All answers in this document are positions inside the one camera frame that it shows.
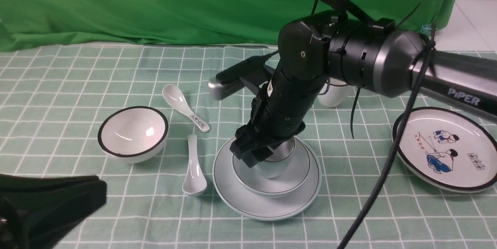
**spoon label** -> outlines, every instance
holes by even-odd
[[[190,115],[190,118],[199,125],[199,127],[206,127],[206,123],[197,114]]]

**robotic arm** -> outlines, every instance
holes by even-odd
[[[419,75],[426,45],[420,34],[375,21],[348,0],[321,1],[332,10],[281,29],[275,70],[264,65],[269,56],[252,57],[209,81],[215,100],[245,86],[255,95],[250,121],[230,147],[248,167],[305,129],[303,118],[329,77],[393,98]],[[497,123],[496,61],[433,51],[430,64],[421,93]]]

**cartoon figure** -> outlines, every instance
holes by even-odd
[[[459,137],[455,134],[451,134],[448,131],[436,131],[433,132],[435,134],[433,138],[435,138],[438,143],[454,143],[459,140]]]
[[[458,153],[454,149],[449,149],[446,152],[438,152],[437,150],[435,150],[433,153],[426,152],[426,160],[428,161],[428,166],[438,174],[442,173],[442,171],[452,171],[454,165],[454,157],[457,156]]]

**white cup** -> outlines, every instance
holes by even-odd
[[[327,84],[325,84],[325,86],[321,90],[321,93],[324,93],[326,91],[326,88]],[[328,89],[328,92],[324,95],[318,95],[319,103],[329,108],[337,107],[347,97],[351,88],[352,87],[347,83],[331,78],[330,88]]]
[[[273,155],[258,162],[253,169],[262,175],[264,178],[272,179],[278,177],[288,164],[292,161],[293,151],[295,150],[295,139],[281,143],[281,145],[273,151]]]

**white bowl with black rim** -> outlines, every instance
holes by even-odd
[[[169,124],[157,109],[124,108],[109,116],[98,130],[98,144],[112,159],[127,164],[144,162],[165,146]]]
[[[401,117],[394,124],[393,138]],[[494,138],[470,118],[447,109],[414,109],[398,152],[409,170],[440,189],[474,193],[497,182]]]

